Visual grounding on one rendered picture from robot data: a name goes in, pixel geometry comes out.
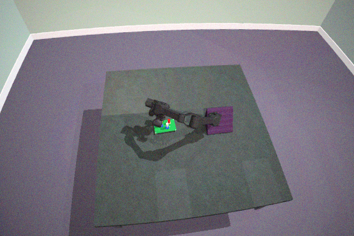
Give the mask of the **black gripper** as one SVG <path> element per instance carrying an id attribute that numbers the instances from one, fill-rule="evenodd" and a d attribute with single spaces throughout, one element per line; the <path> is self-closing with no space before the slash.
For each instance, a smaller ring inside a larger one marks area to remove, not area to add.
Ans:
<path id="1" fill-rule="evenodd" d="M 156 119 L 153 120 L 152 125 L 156 126 L 158 128 L 161 128 L 162 123 L 163 123 L 162 121 L 164 121 L 165 117 L 166 117 L 166 115 L 164 115 L 164 114 L 157 115 Z"/>

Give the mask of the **green circuit board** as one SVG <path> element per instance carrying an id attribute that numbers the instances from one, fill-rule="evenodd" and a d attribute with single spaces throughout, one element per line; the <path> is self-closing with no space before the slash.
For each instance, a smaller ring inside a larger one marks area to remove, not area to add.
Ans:
<path id="1" fill-rule="evenodd" d="M 162 122 L 163 123 L 162 123 L 161 128 L 154 126 L 155 134 L 169 132 L 169 131 L 176 131 L 174 119 L 172 119 L 172 120 L 168 119 L 168 120 L 164 120 Z"/>

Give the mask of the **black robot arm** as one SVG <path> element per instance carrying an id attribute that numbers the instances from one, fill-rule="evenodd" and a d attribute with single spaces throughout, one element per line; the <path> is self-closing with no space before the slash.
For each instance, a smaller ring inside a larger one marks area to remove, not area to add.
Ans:
<path id="1" fill-rule="evenodd" d="M 149 116 L 156 116 L 164 114 L 174 120 L 177 120 L 179 123 L 183 123 L 185 126 L 188 128 L 192 129 L 197 129 L 200 128 L 202 125 L 209 125 L 211 124 L 212 126 L 219 126 L 220 120 L 222 115 L 218 114 L 217 112 L 209 113 L 209 117 L 201 117 L 198 114 L 195 113 L 178 113 L 176 111 L 173 111 L 168 108 L 168 104 L 165 102 L 160 102 L 158 100 L 152 100 L 150 98 L 147 98 L 145 102 L 145 106 L 149 107 Z M 189 125 L 187 125 L 184 122 L 185 116 L 191 116 L 191 120 Z"/>

